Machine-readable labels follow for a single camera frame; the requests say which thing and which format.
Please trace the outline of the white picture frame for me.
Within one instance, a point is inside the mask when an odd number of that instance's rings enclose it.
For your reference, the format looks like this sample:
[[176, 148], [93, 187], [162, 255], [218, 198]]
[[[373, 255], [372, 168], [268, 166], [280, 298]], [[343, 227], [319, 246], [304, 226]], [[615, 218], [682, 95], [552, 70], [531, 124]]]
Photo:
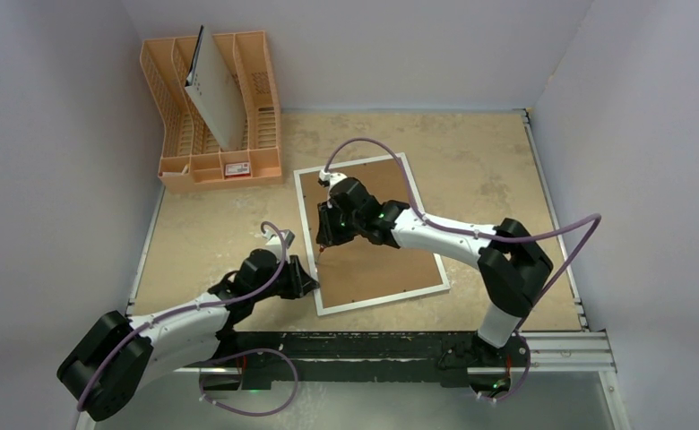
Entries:
[[358, 236], [319, 251], [317, 206], [326, 199], [318, 184], [320, 167], [294, 172], [307, 265], [319, 283], [315, 308], [321, 317], [450, 290], [442, 259], [413, 249], [372, 245]]

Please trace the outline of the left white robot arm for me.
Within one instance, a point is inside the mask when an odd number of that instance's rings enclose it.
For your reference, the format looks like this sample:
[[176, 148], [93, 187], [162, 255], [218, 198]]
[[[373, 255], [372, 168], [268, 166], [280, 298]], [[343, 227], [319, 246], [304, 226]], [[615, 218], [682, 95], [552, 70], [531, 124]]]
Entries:
[[56, 371], [61, 384], [96, 421], [113, 417], [145, 385], [180, 367], [236, 357], [236, 324], [270, 297], [294, 300], [319, 286], [296, 255], [255, 249], [236, 271], [198, 298], [158, 314], [103, 314]]

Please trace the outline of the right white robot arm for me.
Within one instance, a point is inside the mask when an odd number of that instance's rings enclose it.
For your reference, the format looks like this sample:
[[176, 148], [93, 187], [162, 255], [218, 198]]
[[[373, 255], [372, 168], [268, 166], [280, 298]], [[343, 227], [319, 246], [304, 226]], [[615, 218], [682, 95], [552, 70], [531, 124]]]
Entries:
[[379, 202], [358, 179], [342, 173], [322, 171], [318, 182], [328, 191], [318, 205], [318, 245], [344, 245], [364, 237], [373, 245], [424, 250], [478, 270], [490, 305], [472, 351], [486, 365], [506, 355], [509, 338], [553, 270], [522, 223], [504, 219], [496, 226], [476, 225], [420, 214], [406, 202]]

